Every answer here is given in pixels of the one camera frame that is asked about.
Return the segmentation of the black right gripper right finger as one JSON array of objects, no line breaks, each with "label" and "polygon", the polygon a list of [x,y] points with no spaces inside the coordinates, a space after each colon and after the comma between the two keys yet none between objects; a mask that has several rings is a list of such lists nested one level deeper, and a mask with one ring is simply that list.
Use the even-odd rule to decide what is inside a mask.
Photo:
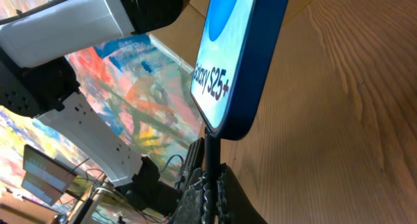
[{"label": "black right gripper right finger", "polygon": [[266,224],[260,213],[253,207],[230,166],[220,166],[217,179],[218,223],[220,224]]}]

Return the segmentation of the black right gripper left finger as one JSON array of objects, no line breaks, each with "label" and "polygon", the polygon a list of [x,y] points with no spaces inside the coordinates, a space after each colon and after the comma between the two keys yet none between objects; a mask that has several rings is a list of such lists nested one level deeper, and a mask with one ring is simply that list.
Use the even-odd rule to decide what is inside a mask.
[{"label": "black right gripper left finger", "polygon": [[208,190],[206,172],[202,168],[195,169],[172,217],[172,223],[207,224],[209,222]]}]

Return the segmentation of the blue Samsung Galaxy smartphone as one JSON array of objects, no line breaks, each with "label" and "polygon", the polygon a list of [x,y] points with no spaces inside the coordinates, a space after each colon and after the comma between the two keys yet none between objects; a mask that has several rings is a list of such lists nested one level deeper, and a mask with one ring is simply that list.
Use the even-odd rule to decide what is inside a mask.
[{"label": "blue Samsung Galaxy smartphone", "polygon": [[239,140],[259,106],[288,0],[210,0],[190,94],[211,136]]}]

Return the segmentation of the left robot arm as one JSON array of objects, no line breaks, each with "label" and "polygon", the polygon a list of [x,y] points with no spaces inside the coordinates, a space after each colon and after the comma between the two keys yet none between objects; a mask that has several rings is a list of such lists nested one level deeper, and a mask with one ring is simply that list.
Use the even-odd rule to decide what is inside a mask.
[{"label": "left robot arm", "polygon": [[99,165],[136,210],[172,214],[182,194],[126,145],[80,91],[66,56],[172,24],[190,0],[54,0],[1,20],[1,105],[38,119]]}]

